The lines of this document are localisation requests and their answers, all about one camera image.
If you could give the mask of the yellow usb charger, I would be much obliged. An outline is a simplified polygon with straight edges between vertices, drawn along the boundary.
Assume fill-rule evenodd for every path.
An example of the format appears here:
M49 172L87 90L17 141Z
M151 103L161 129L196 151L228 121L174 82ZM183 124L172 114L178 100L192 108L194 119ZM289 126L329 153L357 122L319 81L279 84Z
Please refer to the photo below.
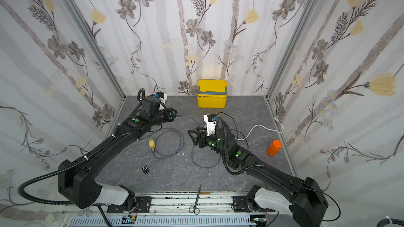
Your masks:
M152 151L155 151L156 143L155 143L154 139L149 140L149 146L150 146Z

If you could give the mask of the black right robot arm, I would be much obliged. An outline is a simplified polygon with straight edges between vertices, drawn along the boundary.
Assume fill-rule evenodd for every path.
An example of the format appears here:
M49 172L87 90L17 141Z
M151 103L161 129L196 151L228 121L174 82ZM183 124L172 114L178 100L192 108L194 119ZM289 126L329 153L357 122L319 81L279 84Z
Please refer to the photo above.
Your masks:
M221 155L230 174L246 173L276 190L273 193L254 186L246 197L254 210L270 209L288 214L301 227L319 227L323 222L329 203L314 179L301 179L263 162L237 143L228 126L216 129L211 135L206 128L189 130L188 135L194 145L209 147Z

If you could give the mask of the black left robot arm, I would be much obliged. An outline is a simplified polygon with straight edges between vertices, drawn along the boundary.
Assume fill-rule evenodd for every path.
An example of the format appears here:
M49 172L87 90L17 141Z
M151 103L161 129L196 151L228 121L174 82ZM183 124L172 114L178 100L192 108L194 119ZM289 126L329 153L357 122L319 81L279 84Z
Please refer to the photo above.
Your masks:
M96 182L103 168L127 146L141 139L153 126L173 122L177 111L167 108L167 95L162 92L141 98L141 102L105 141L75 161L65 160L59 169L58 191L80 209L89 206L114 205L121 211L136 208L135 193L124 186Z

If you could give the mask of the black mp3 player left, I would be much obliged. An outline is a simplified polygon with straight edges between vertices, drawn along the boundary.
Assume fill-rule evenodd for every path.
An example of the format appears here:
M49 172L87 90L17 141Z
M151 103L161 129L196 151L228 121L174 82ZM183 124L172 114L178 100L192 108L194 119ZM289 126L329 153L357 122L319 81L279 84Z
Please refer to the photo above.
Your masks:
M143 171L144 174L147 174L149 172L149 169L148 169L147 166L143 166L142 171Z

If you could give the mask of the orange cylindrical bottle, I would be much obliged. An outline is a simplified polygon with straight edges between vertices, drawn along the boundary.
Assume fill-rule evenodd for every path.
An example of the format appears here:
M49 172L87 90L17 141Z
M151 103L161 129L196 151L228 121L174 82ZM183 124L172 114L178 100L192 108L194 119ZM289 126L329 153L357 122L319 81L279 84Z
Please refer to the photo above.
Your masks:
M275 156L283 147L280 140L274 140L271 145L267 148L267 154L269 156Z

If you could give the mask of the silver surgical scissors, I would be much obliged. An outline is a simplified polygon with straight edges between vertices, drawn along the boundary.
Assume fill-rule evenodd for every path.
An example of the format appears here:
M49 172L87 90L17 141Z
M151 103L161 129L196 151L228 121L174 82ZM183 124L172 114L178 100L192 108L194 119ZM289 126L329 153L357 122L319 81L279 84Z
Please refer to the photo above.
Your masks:
M85 209L80 210L79 213L78 213L78 216L86 216L86 217L89 217L89 216L92 215L92 213L93 213L92 207L90 206L90 207L87 207L87 208L85 208Z

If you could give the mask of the black handled scissors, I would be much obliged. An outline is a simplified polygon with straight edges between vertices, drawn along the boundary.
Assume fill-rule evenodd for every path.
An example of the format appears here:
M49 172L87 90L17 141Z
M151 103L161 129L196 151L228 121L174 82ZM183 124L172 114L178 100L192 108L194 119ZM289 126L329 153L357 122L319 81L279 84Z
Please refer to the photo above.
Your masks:
M199 213L200 213L200 209L198 207L198 201L199 201L199 198L201 195L201 188L202 188L202 186L200 185L198 188L197 194L196 194L196 199L195 199L194 205L190 206L188 208L188 212L193 213L194 215L199 215Z

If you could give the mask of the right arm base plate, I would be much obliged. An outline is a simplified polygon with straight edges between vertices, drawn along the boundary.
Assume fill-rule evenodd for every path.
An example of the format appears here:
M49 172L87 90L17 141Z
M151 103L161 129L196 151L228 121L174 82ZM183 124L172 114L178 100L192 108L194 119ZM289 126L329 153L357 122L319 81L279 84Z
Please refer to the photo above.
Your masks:
M252 212L262 212L263 209L258 205L255 205L251 200L247 199L246 196L233 196L231 209L236 213L252 213Z

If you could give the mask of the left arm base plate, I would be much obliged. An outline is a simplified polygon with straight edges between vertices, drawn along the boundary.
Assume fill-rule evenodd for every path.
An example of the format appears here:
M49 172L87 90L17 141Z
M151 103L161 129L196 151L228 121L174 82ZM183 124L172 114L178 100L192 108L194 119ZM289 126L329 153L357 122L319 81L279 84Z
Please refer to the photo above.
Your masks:
M152 197L135 197L129 198L121 206L109 205L107 213L148 213L151 206Z

